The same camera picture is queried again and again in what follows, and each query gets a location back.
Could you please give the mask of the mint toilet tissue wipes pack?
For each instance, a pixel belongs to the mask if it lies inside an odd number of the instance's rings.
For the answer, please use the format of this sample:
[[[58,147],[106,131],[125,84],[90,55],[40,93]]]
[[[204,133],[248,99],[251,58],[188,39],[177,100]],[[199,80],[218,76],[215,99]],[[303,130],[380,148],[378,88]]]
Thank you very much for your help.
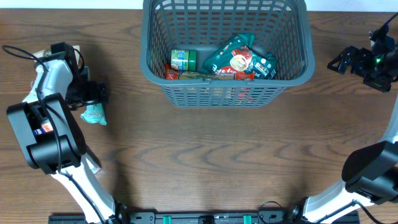
[[[86,106],[86,110],[80,115],[80,118],[90,124],[107,125],[106,116],[102,103]]]

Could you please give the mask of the blue Kleenex tissue multipack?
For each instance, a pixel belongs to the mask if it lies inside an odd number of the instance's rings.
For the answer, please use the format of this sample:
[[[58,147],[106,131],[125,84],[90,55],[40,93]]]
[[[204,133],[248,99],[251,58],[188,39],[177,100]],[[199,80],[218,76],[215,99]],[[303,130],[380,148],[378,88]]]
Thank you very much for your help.
[[[53,127],[50,124],[49,120],[45,120],[42,122],[40,125],[40,128],[33,130],[34,136],[40,136],[46,133],[49,133],[53,131]],[[94,156],[94,154],[89,151],[86,153],[86,161],[88,163],[88,167],[92,171],[92,173],[96,174],[101,170],[100,162],[97,160],[97,158]]]

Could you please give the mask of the beige mushroom snack pouch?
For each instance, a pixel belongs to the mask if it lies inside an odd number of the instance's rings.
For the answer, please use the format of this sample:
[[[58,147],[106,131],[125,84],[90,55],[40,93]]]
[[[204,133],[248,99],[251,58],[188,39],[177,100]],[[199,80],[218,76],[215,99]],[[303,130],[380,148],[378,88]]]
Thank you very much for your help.
[[[75,50],[76,61],[79,62],[81,56],[79,55],[79,53],[78,53],[77,51],[80,51],[80,46],[79,46],[79,45],[73,45],[72,47],[73,47],[74,50]],[[45,57],[45,56],[48,56],[48,55],[51,55],[51,54],[52,54],[52,53],[51,53],[51,51],[50,51],[49,49],[41,50],[41,51],[38,51],[38,52],[33,53],[33,55],[36,56],[36,57],[38,57],[38,58],[40,58],[40,57]]]

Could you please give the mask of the orange spaghetti packet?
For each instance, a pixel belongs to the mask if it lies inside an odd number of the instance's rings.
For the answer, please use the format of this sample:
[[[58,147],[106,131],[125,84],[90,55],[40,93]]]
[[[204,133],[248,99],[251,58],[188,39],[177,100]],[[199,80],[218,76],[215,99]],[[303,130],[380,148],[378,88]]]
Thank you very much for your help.
[[[205,74],[199,72],[179,71],[171,68],[169,64],[165,66],[166,80],[253,80],[253,73],[212,73]]]

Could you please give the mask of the green red coffee sachet bag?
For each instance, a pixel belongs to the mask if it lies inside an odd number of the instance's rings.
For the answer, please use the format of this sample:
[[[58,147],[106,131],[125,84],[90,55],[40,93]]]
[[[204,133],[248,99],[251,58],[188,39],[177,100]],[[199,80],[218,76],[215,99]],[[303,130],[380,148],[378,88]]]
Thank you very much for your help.
[[[201,68],[202,73],[215,75],[254,75],[253,79],[271,80],[277,73],[277,59],[272,54],[259,55],[251,49],[255,35],[239,34],[230,38],[210,55]]]

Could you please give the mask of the green lidded spice jar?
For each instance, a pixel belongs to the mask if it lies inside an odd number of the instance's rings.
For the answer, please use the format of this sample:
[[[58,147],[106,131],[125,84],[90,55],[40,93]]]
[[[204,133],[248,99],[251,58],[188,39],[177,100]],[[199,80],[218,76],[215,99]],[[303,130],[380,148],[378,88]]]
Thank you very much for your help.
[[[170,66],[174,70],[193,72],[197,69],[196,50],[171,50]]]

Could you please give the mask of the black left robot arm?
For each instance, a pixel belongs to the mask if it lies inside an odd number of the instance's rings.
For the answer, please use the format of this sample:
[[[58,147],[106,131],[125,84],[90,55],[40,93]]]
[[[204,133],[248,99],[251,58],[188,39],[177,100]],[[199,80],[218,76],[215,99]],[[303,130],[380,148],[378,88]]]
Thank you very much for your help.
[[[106,86],[90,79],[80,51],[65,42],[41,56],[3,45],[7,54],[33,60],[37,73],[30,93],[6,114],[28,165],[59,181],[83,210],[85,223],[129,223],[126,208],[92,171],[83,133],[72,111],[107,102]]]

